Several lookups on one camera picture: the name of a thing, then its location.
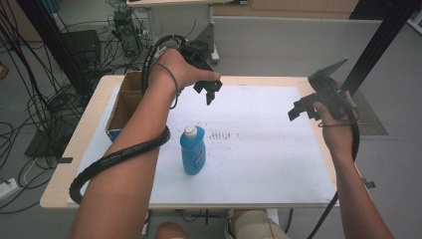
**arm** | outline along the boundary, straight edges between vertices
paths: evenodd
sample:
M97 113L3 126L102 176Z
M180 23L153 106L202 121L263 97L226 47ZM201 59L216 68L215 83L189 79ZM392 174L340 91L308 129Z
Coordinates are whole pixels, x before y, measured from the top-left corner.
M339 124L321 103L314 107L323 125ZM351 156L349 126L325 127L323 138L336 172L337 192L345 238L393 238L373 204Z
M159 59L180 89L220 75L188 65L176 50ZM155 66L149 88L119 137L105 154L158 137L164 131L175 96L174 83ZM70 238L138 238L148 209L159 149L138 155L95 176L87 188Z

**knee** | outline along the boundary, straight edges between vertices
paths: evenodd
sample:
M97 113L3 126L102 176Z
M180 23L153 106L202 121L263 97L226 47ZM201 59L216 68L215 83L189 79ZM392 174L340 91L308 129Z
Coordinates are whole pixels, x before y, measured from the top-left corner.
M164 222L158 226L156 239L187 238L183 228L174 222Z

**bottle label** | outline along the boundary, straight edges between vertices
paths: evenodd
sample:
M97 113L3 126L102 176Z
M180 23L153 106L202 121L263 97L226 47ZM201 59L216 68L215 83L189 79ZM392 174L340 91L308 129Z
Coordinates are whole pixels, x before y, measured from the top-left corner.
M195 153L195 160L193 161L193 167L197 170L201 167L205 157L205 147L202 147L198 152Z

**forearm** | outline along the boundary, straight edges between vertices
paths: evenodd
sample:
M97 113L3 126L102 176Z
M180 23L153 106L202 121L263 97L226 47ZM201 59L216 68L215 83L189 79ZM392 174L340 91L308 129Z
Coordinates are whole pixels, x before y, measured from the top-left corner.
M333 158L341 220L346 238L392 238L352 161Z
M158 137L174 97L170 79L152 84L135 113L105 154ZM140 235L152 190L158 149L95 176L84 195L71 236L130 238Z

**power strip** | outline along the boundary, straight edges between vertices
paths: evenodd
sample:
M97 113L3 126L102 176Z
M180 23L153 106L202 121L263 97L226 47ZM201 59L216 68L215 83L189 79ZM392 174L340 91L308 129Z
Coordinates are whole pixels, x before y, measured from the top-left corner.
M16 184L15 178L10 178L7 182L0 184L0 201L19 190L18 184Z

